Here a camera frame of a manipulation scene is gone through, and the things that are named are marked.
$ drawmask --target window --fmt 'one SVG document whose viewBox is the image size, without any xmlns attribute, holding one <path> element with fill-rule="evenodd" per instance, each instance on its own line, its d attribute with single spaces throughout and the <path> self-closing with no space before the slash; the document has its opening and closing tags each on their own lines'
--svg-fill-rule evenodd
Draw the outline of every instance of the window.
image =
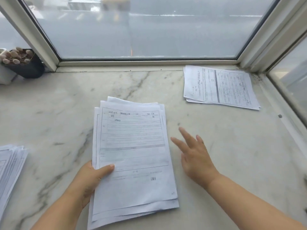
<svg viewBox="0 0 307 230">
<path fill-rule="evenodd" d="M 0 12 L 0 26 L 2 34 L 0 36 L 0 48 L 11 50 L 17 46 L 22 48 L 30 48 L 20 34 L 14 29 L 9 21 Z"/>
<path fill-rule="evenodd" d="M 24 0 L 63 60 L 236 59 L 278 0 Z"/>
<path fill-rule="evenodd" d="M 307 123 L 307 38 L 282 59 L 269 74 Z"/>
</svg>

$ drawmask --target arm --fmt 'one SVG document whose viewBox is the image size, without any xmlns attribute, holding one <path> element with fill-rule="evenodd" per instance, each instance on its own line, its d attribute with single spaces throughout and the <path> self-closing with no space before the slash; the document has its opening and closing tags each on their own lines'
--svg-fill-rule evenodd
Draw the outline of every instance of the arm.
<svg viewBox="0 0 307 230">
<path fill-rule="evenodd" d="M 240 230 L 306 230 L 301 223 L 221 175 L 213 165 L 203 140 L 198 135 L 194 139 L 182 127 L 179 131 L 186 144 L 176 138 L 171 140 L 183 152 L 183 170 L 206 189 Z"/>
<path fill-rule="evenodd" d="M 74 230 L 82 209 L 100 180 L 114 170 L 108 165 L 95 170 L 91 161 L 80 168 L 64 194 L 40 217 L 31 230 Z"/>
</svg>

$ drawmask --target cactus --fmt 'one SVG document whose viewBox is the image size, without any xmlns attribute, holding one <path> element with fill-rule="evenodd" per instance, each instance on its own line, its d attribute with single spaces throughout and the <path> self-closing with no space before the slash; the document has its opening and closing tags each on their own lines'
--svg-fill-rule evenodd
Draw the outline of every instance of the cactus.
<svg viewBox="0 0 307 230">
<path fill-rule="evenodd" d="M 31 50 L 23 50 L 16 47 L 11 51 L 6 51 L 0 55 L 0 62 L 4 64 L 28 64 L 31 62 L 34 53 Z"/>
</svg>

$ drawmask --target white marble windowsill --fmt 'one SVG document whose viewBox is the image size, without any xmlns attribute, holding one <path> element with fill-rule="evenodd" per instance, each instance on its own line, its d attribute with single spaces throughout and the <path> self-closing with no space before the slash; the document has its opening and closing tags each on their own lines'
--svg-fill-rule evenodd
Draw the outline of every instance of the white marble windowsill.
<svg viewBox="0 0 307 230">
<path fill-rule="evenodd" d="M 183 71 L 156 70 L 66 70 L 0 86 L 0 145 L 29 150 L 1 229 L 29 229 L 91 159 L 94 107 L 107 96 L 165 104 L 169 137 L 181 138 L 178 126 L 199 134 L 221 173 L 307 226 L 307 192 L 296 162 L 301 151 L 263 92 L 262 81 L 252 77 L 262 107 L 253 111 L 188 103 L 183 98 Z M 170 143 L 170 150 L 180 208 L 104 229 L 237 229 L 184 175 L 178 148 Z M 88 207 L 78 230 L 86 229 L 87 214 Z"/>
</svg>

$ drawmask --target road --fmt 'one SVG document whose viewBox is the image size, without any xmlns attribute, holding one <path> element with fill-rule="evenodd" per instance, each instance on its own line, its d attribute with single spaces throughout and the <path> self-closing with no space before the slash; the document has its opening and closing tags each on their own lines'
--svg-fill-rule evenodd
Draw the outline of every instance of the road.
<svg viewBox="0 0 307 230">
<path fill-rule="evenodd" d="M 232 58 L 272 0 L 205 1 L 131 0 L 129 12 L 40 10 L 38 22 L 65 59 Z M 0 47 L 25 47 L 5 21 Z"/>
</svg>

